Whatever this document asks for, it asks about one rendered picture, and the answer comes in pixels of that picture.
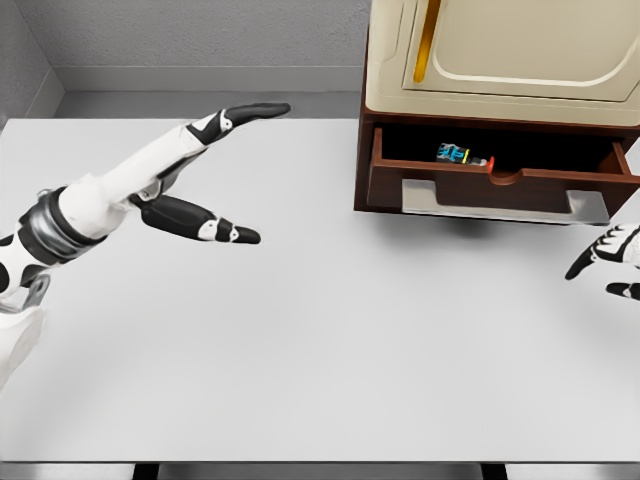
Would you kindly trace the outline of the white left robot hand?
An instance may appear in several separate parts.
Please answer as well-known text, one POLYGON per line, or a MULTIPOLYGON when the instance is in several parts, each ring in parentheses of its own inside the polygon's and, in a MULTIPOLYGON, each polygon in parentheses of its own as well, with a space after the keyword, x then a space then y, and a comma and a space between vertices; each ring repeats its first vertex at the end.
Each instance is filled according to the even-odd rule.
POLYGON ((212 144, 255 120, 281 117, 288 103, 253 103, 221 109, 178 126, 138 150, 100 177, 111 205, 131 204, 155 229, 197 241, 256 245, 255 230, 237 225, 199 205, 169 196, 181 172, 212 144))

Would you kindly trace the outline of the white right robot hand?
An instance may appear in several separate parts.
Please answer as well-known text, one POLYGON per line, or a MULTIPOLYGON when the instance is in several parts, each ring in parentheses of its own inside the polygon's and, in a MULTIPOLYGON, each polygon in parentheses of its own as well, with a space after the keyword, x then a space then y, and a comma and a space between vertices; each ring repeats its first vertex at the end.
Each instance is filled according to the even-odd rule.
POLYGON ((640 271, 640 223, 609 228, 578 255, 564 278, 573 280, 598 261, 628 264, 640 271))

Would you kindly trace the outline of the brown wooden drawer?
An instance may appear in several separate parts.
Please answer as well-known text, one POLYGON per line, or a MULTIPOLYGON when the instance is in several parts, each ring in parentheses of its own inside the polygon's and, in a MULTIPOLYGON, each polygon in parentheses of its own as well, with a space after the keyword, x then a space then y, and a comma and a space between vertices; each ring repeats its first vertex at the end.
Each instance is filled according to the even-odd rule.
POLYGON ((417 125, 374 129, 365 206, 403 213, 402 181, 434 181, 440 204, 518 210, 569 211, 565 192, 597 191, 610 219, 640 189, 625 149, 615 138, 511 130, 417 125), (495 158, 479 166, 436 161, 441 143, 495 158))

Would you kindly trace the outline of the cream cabinet door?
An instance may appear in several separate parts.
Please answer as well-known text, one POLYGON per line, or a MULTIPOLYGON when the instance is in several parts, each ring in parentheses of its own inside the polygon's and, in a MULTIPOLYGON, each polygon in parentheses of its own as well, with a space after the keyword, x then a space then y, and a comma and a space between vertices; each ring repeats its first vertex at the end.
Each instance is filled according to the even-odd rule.
POLYGON ((404 86, 624 103, 640 83, 640 0, 419 0, 404 86))

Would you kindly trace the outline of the cream and brown cabinet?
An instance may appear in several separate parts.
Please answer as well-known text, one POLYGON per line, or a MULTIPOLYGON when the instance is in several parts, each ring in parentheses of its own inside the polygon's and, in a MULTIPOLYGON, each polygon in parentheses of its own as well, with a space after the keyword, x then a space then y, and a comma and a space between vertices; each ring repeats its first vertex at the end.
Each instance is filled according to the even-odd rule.
POLYGON ((405 88, 418 1, 372 2, 360 110, 354 198, 357 210, 397 213, 370 210, 365 206, 365 182, 369 177, 377 126, 417 125, 610 137, 624 147, 625 158, 640 139, 640 83, 624 103, 405 88))

